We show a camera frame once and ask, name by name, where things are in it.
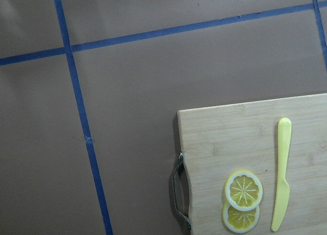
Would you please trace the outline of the bamboo cutting board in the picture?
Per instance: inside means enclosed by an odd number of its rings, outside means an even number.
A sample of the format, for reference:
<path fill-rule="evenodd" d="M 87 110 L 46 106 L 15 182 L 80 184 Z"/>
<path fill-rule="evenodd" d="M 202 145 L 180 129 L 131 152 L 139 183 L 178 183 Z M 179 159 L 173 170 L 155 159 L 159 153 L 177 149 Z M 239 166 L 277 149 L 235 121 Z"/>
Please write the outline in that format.
<path fill-rule="evenodd" d="M 277 175 L 277 124 L 292 135 L 288 208 L 278 234 L 326 234 L 326 94 L 181 110 L 178 125 L 188 177 L 192 234 L 230 234 L 222 221 L 224 185 L 248 170 L 262 183 L 251 234 L 271 234 Z"/>

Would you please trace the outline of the upper lemon slice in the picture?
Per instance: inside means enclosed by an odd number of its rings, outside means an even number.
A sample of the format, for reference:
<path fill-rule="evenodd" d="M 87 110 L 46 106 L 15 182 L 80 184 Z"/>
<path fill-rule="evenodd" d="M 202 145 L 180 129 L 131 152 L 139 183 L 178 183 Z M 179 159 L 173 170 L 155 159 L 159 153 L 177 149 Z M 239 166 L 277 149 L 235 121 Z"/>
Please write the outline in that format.
<path fill-rule="evenodd" d="M 226 201 L 236 210 L 248 212 L 255 209 L 263 197 L 263 187 L 256 175 L 247 170 L 233 172 L 226 180 Z"/>

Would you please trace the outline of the lemon slice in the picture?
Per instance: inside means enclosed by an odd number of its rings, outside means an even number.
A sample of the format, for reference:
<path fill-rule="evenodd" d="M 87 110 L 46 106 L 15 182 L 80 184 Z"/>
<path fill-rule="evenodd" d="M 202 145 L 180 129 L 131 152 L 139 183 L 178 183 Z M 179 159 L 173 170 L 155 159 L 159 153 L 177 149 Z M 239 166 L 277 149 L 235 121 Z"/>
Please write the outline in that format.
<path fill-rule="evenodd" d="M 236 210 L 248 212 L 255 209 L 263 197 L 263 187 L 256 175 L 247 170 L 233 172 L 226 180 L 226 201 Z"/>
<path fill-rule="evenodd" d="M 252 230 L 260 218 L 260 207 L 250 211 L 240 211 L 232 207 L 227 201 L 222 208 L 224 225 L 232 232 L 246 233 Z"/>

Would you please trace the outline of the yellow plastic knife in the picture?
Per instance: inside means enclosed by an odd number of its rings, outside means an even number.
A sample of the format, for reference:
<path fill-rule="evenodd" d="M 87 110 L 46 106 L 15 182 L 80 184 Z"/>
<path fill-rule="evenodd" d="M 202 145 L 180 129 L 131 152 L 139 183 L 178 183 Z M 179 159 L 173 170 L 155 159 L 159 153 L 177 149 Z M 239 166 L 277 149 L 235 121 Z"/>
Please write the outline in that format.
<path fill-rule="evenodd" d="M 277 126 L 277 181 L 271 230 L 277 232 L 282 224 L 290 197 L 290 187 L 286 181 L 288 155 L 292 134 L 290 119 L 281 118 Z"/>

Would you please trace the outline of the lower lemon slice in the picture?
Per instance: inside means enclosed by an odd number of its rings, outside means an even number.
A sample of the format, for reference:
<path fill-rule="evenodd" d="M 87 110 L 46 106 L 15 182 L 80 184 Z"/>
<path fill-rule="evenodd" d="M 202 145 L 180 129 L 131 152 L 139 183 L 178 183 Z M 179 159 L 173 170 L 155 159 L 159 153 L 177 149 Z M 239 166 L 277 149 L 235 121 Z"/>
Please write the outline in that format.
<path fill-rule="evenodd" d="M 250 211 L 240 211 L 232 207 L 227 201 L 222 208 L 224 225 L 232 232 L 246 233 L 252 230 L 260 218 L 260 207 Z"/>

